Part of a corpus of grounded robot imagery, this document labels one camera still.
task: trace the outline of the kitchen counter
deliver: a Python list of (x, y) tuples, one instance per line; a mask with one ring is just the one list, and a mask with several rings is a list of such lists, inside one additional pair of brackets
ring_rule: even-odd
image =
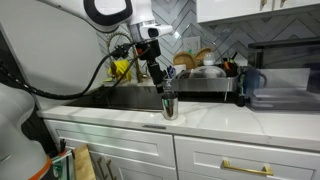
[(234, 104), (179, 102), (179, 117), (161, 113), (58, 106), (45, 119), (87, 123), (320, 152), (320, 114), (253, 112)]

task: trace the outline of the kitchen sink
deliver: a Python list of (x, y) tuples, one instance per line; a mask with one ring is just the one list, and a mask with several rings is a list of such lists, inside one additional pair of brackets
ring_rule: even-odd
[[(100, 98), (95, 95), (101, 91), (108, 93)], [(110, 90), (109, 87), (100, 88), (91, 93), (92, 96), (79, 98), (66, 106), (120, 109), (134, 111), (161, 112), (161, 94), (154, 86), (119, 86)]]

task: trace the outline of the wall outlet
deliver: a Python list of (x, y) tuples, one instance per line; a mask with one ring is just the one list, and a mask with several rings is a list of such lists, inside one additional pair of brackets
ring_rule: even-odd
[(191, 54), (196, 54), (201, 48), (201, 38), (189, 37), (183, 39), (183, 51), (189, 52)]

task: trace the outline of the yellow object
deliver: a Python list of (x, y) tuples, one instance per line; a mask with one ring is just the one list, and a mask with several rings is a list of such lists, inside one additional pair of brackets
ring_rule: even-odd
[(225, 169), (231, 169), (235, 171), (242, 171), (247, 173), (259, 174), (259, 175), (266, 175), (266, 176), (273, 176), (273, 172), (270, 167), (265, 166), (263, 167), (262, 171), (252, 170), (252, 169), (244, 169), (238, 168), (230, 165), (230, 162), (227, 160), (223, 160), (222, 165)]
[[(120, 79), (120, 77), (124, 74), (128, 66), (129, 61), (126, 59), (114, 61), (112, 62), (111, 67), (108, 70), (108, 73), (114, 75), (117, 79)], [(131, 78), (131, 71), (128, 71), (128, 73), (126, 74), (126, 79), (128, 81), (131, 81)]]

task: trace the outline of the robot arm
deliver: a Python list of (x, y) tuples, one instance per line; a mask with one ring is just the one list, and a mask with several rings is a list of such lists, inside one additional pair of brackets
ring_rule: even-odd
[(131, 32), (138, 54), (148, 47), (150, 51), (142, 56), (146, 60), (149, 72), (162, 92), (163, 74), (156, 57), (161, 55), (157, 37), (171, 33), (169, 25), (155, 22), (151, 9), (151, 0), (38, 0), (60, 10), (73, 14), (101, 32), (113, 32), (120, 24), (126, 23)]

